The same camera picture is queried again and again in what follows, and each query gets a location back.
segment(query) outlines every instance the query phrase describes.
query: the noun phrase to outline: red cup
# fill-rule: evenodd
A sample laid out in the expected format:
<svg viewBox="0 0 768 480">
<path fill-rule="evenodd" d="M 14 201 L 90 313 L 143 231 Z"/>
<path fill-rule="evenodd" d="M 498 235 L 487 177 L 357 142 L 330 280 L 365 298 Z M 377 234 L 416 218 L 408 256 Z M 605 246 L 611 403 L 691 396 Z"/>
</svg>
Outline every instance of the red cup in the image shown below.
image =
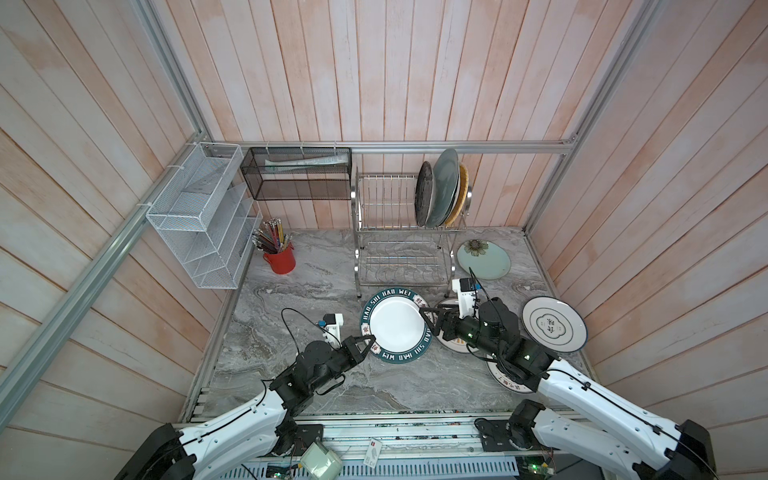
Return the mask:
<svg viewBox="0 0 768 480">
<path fill-rule="evenodd" d="M 264 259 L 272 267 L 272 271 L 279 275 L 290 273 L 296 267 L 292 243 L 288 243 L 288 247 L 280 253 L 265 253 Z"/>
</svg>

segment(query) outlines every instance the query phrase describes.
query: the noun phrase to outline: wooden wall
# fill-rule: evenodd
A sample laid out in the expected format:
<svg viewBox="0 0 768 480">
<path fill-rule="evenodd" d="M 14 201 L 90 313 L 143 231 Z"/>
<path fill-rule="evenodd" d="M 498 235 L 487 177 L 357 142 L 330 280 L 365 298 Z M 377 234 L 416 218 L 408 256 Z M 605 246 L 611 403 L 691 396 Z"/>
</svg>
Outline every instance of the wooden wall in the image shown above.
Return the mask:
<svg viewBox="0 0 768 480">
<path fill-rule="evenodd" d="M 670 2 L 532 232 L 600 380 L 733 478 L 768 475 L 767 25 Z"/>
<path fill-rule="evenodd" d="M 569 137 L 638 0 L 155 0 L 214 138 Z M 416 172 L 423 155 L 365 155 Z M 465 155 L 470 223 L 523 225 L 557 161 Z M 346 228 L 343 201 L 262 205 L 293 228 Z"/>
<path fill-rule="evenodd" d="M 129 2 L 0 2 L 0 367 L 189 136 Z M 0 435 L 3 478 L 111 478 L 177 420 L 220 294 L 148 231 Z"/>
</svg>

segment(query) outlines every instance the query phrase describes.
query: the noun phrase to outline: white card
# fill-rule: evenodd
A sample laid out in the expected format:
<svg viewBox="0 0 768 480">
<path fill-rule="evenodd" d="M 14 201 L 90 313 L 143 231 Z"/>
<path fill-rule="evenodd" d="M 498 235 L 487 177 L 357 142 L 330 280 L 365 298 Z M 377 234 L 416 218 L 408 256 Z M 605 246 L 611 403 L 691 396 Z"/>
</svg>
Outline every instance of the white card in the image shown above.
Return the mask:
<svg viewBox="0 0 768 480">
<path fill-rule="evenodd" d="M 381 440 L 371 439 L 368 444 L 368 451 L 366 457 L 363 459 L 362 464 L 367 465 L 370 468 L 375 468 L 376 463 L 379 461 L 379 453 L 382 451 Z"/>
</svg>

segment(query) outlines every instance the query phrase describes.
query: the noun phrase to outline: black mesh basket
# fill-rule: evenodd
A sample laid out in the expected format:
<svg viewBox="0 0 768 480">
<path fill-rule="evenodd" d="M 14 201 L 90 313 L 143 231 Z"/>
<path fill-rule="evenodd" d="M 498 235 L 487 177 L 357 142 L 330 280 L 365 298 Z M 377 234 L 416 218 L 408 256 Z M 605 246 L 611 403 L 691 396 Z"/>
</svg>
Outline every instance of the black mesh basket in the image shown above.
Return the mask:
<svg viewBox="0 0 768 480">
<path fill-rule="evenodd" d="M 313 159 L 328 157 L 335 157 L 334 163 L 311 164 Z M 254 200 L 349 200 L 352 151 L 251 147 L 240 170 Z"/>
</svg>

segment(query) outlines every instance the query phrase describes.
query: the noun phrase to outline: marble countertop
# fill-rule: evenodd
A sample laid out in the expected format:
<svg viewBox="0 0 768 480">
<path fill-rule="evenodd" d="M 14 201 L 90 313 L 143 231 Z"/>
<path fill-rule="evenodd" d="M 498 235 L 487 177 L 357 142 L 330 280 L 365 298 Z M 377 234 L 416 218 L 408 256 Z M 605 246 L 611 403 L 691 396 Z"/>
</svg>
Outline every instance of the marble countertop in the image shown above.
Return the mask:
<svg viewBox="0 0 768 480">
<path fill-rule="evenodd" d="M 469 229 L 458 241 L 490 240 L 510 256 L 511 270 L 499 280 L 485 281 L 491 296 L 499 296 L 520 314 L 526 300 L 549 295 L 523 234 L 512 227 Z M 325 313 L 342 313 L 342 338 L 359 335 L 362 307 L 382 287 L 363 287 L 358 299 L 353 277 L 354 241 L 350 230 L 304 230 L 293 236 L 296 269 L 276 275 L 254 253 L 228 327 L 202 416 L 213 417 L 262 392 L 260 379 L 273 378 L 296 357 L 296 347 L 280 319 L 290 306 L 314 322 Z M 457 266 L 457 276 L 465 273 Z M 430 304 L 443 299 L 445 288 L 415 287 Z M 322 339 L 319 330 L 295 313 L 286 321 L 300 347 Z M 586 372 L 578 354 L 564 355 Z M 436 339 L 413 362 L 385 363 L 370 356 L 346 374 L 346 381 L 326 396 L 315 395 L 305 414 L 348 412 L 489 412 L 513 410 L 524 398 L 541 402 L 537 394 L 523 396 L 499 385 L 485 362 L 455 353 Z"/>
</svg>

